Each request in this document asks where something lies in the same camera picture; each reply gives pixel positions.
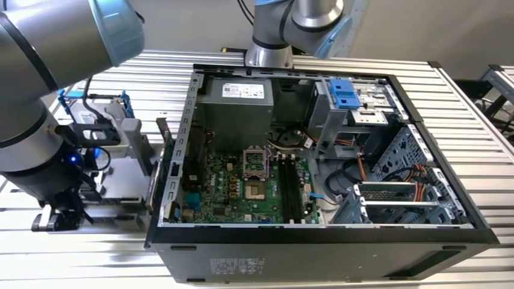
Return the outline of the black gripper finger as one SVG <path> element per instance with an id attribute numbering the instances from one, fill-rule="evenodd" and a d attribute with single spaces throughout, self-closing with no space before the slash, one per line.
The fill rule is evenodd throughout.
<path id="1" fill-rule="evenodd" d="M 32 232 L 74 231 L 81 224 L 81 214 L 73 210 L 58 211 L 44 206 L 30 226 Z"/>

